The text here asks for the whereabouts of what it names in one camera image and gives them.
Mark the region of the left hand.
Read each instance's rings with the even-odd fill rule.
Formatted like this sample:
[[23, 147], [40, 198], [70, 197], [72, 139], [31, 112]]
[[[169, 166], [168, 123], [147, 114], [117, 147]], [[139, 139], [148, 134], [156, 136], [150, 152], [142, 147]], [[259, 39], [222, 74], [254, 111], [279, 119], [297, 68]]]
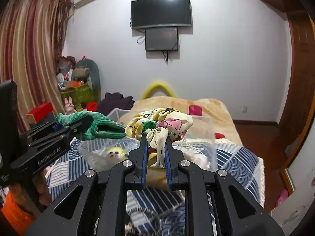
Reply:
[[[32, 181], [39, 194], [39, 203], [44, 206], [49, 206], [51, 204], [51, 195], [49, 193], [45, 175], [46, 170], [35, 176]], [[27, 201], [26, 197], [22, 194], [21, 185], [19, 183], [15, 183], [13, 185], [9, 185], [8, 188], [16, 204], [21, 208], [30, 211], [31, 209], [29, 206], [31, 205], [31, 202]]]

